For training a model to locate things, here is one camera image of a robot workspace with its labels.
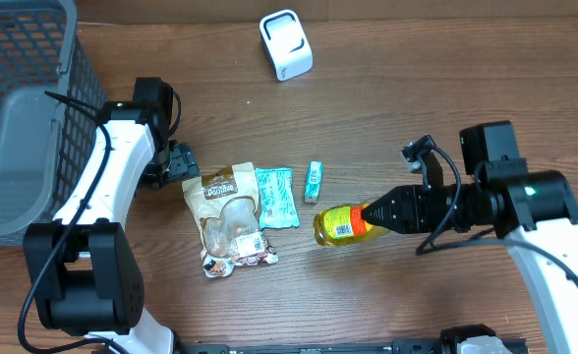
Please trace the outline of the brown snack packet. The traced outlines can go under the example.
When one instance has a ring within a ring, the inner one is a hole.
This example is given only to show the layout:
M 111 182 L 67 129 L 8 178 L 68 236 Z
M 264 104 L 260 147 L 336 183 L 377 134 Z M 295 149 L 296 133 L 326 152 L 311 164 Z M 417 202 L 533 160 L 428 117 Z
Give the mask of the brown snack packet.
M 279 262 L 257 219 L 260 190 L 252 163 L 186 180 L 182 190 L 200 232 L 202 269 L 208 278 L 227 277 L 241 266 Z

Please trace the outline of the clear yellow liquid bottle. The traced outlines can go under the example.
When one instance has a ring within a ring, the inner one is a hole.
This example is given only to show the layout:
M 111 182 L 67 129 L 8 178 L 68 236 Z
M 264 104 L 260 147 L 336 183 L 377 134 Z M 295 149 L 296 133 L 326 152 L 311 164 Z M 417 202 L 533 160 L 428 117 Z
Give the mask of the clear yellow liquid bottle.
M 327 208 L 314 217 L 316 242 L 324 247 L 338 247 L 370 242 L 389 230 L 366 222 L 362 211 L 368 204 L 350 204 Z

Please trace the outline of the teal Kleenex tissue pack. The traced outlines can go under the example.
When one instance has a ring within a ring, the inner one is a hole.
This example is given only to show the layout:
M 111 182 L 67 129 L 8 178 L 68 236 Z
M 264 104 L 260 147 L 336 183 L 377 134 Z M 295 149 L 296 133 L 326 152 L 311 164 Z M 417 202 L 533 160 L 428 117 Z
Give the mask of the teal Kleenex tissue pack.
M 316 204 L 319 199 L 323 174 L 321 161 L 311 161 L 306 176 L 304 200 L 308 204 Z

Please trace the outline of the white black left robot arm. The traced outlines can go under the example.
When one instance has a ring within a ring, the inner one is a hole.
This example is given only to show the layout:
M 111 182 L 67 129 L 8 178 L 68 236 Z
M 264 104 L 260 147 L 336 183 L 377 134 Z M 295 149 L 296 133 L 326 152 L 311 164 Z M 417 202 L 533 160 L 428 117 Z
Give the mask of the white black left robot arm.
M 26 332 L 35 307 L 44 327 L 74 338 L 53 347 L 55 353 L 93 344 L 105 353 L 181 352 L 176 332 L 145 307 L 142 272 L 125 234 L 137 189 L 159 190 L 200 174 L 190 147 L 172 138 L 181 117 L 179 94 L 158 77 L 144 77 L 131 100 L 99 107 L 48 95 L 95 124 L 95 143 L 68 200 L 24 236 L 31 287 L 17 323 L 21 346 L 39 350 Z

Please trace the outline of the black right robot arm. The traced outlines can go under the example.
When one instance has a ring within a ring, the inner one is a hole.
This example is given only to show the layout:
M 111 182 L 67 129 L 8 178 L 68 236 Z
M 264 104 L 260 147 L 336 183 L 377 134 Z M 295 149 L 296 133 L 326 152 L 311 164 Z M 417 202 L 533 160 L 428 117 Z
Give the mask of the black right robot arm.
M 417 255 L 502 246 L 530 294 L 551 353 L 578 353 L 578 204 L 556 170 L 532 172 L 508 121 L 462 130 L 465 184 L 446 186 L 425 135 L 401 150 L 420 185 L 399 186 L 365 206 L 367 223 L 399 234 L 426 234 Z

